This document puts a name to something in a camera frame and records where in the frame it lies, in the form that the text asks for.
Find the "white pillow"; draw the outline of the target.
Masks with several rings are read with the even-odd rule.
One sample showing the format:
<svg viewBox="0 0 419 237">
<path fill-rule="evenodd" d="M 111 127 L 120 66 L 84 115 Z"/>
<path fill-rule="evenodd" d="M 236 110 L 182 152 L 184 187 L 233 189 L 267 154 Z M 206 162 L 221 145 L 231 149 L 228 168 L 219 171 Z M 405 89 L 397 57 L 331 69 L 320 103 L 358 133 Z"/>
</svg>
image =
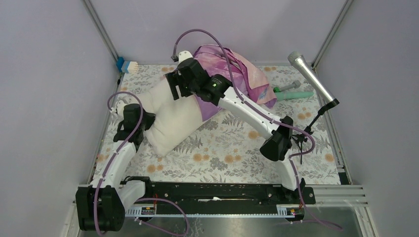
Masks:
<svg viewBox="0 0 419 237">
<path fill-rule="evenodd" d="M 156 115 L 145 136 L 159 156 L 167 155 L 220 111 L 219 107 L 194 95 L 174 100 L 165 79 L 137 97 L 146 112 Z"/>
</svg>

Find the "pink purple pillowcase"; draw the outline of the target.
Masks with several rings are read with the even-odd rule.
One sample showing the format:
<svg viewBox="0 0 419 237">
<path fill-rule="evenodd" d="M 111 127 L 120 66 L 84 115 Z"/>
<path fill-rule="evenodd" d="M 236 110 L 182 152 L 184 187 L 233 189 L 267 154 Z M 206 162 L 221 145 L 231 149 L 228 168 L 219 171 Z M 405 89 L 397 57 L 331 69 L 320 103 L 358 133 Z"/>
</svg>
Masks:
<svg viewBox="0 0 419 237">
<path fill-rule="evenodd" d="M 217 45 L 201 45 L 193 53 L 193 58 L 199 61 L 209 76 L 221 75 L 232 79 L 236 87 L 252 101 L 273 108 L 277 97 L 265 73 L 237 52 L 228 48 L 224 50 L 227 57 Z"/>
</svg>

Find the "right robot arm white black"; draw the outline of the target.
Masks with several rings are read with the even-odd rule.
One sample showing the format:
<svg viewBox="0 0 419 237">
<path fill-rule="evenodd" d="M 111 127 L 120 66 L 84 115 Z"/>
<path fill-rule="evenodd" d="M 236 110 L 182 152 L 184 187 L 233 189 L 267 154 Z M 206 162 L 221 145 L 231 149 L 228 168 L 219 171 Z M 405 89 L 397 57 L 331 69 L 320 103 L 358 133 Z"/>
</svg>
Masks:
<svg viewBox="0 0 419 237">
<path fill-rule="evenodd" d="M 303 191 L 301 178 L 290 159 L 293 120 L 273 116 L 234 88 L 231 80 L 219 74 L 210 76 L 193 57 L 180 59 L 174 56 L 173 61 L 177 67 L 166 74 L 166 78 L 174 100 L 196 95 L 205 102 L 230 111 L 252 126 L 265 139 L 260 153 L 277 164 L 284 199 L 290 203 L 298 202 L 303 197 Z"/>
</svg>

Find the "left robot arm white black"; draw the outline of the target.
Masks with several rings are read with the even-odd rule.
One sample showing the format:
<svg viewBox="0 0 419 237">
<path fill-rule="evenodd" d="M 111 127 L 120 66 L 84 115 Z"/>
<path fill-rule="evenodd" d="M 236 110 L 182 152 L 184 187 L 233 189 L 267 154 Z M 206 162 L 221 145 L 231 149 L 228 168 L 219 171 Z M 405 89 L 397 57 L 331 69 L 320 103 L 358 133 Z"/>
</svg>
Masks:
<svg viewBox="0 0 419 237">
<path fill-rule="evenodd" d="M 153 190 L 143 181 L 120 187 L 123 174 L 139 150 L 144 131 L 155 121 L 155 114 L 146 112 L 140 104 L 127 104 L 116 109 L 123 116 L 113 138 L 113 154 L 108 158 L 99 176 L 87 185 L 80 185 L 75 194 L 79 227 L 83 231 L 119 231 L 126 210 L 138 199 L 147 203 Z"/>
</svg>

